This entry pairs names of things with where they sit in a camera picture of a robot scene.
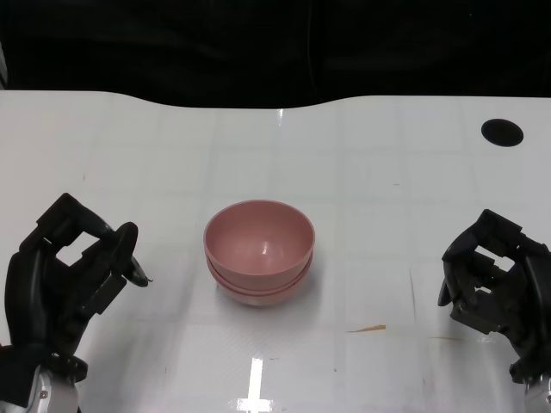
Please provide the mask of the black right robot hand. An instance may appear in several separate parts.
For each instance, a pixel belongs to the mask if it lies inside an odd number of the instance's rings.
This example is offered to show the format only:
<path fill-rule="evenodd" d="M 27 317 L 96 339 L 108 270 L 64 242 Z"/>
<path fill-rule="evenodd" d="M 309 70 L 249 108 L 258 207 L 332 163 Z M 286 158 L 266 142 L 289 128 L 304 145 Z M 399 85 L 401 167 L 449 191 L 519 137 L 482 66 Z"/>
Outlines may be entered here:
<path fill-rule="evenodd" d="M 442 257 L 444 280 L 438 305 L 485 335 L 505 336 L 518 360 L 513 382 L 528 383 L 550 372 L 550 251 L 520 225 L 486 209 Z"/>

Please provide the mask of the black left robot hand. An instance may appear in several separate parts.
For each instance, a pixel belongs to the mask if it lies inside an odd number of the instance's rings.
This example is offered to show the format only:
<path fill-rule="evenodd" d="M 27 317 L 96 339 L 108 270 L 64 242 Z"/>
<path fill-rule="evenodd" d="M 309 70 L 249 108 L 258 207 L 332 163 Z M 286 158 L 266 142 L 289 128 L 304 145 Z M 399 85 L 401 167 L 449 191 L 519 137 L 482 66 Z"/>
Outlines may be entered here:
<path fill-rule="evenodd" d="M 12 346 L 83 376 L 86 366 L 75 353 L 89 321 L 127 283 L 150 282 L 133 255 L 138 235 L 135 223 L 114 229 L 62 194 L 9 262 L 4 304 Z"/>

